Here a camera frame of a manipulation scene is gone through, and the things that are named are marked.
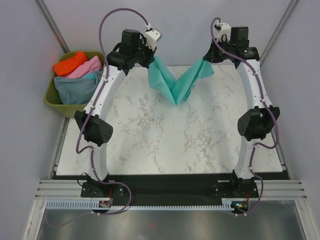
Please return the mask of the teal t shirt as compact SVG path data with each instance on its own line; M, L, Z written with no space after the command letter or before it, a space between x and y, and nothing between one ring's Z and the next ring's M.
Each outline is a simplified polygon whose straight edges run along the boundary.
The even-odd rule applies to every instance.
M150 88L160 92L175 106L189 98L198 80L211 77L214 74L212 65L200 58L179 78L175 78L158 56L149 65L147 72Z

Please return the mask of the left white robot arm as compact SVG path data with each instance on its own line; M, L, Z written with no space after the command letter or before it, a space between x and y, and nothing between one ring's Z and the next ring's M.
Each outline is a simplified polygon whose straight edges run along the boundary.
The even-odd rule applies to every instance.
M157 43L162 33L150 28L144 34L125 29L121 41L106 56L100 82L83 111L76 111L75 121L80 134L90 145L90 171L82 185L81 197L106 198L109 196L109 171L107 167L107 143L113 135L113 127L106 122L115 93L129 71L139 64L148 68L154 61Z

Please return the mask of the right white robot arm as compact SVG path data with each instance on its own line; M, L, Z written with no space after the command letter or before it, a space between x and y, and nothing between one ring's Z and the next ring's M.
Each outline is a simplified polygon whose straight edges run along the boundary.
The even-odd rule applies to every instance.
M228 181L216 181L213 192L221 198L247 198L258 196L253 169L257 147L266 149L262 140L275 129L279 131L277 119L279 107L273 106L266 93L260 71L260 55L256 47L250 47L249 28L231 27L226 22L212 23L211 30L217 30L203 59L212 64L230 60L237 70L244 87L247 111L238 119L237 130L241 136L240 153L237 164Z

